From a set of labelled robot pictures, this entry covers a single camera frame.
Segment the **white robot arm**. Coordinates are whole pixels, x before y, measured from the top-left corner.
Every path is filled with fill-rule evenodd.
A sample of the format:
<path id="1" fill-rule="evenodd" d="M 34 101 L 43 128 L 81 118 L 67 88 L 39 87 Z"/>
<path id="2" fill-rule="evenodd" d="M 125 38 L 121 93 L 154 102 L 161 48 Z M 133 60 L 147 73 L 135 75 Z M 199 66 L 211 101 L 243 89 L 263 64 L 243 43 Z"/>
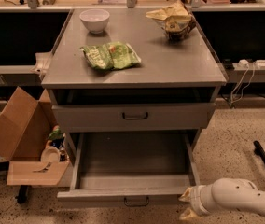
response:
<path id="1" fill-rule="evenodd" d="M 220 178 L 209 185 L 192 186 L 178 200 L 190 203 L 190 207 L 180 215 L 180 220 L 209 216 L 224 210 L 265 217 L 265 191 L 247 179 Z"/>

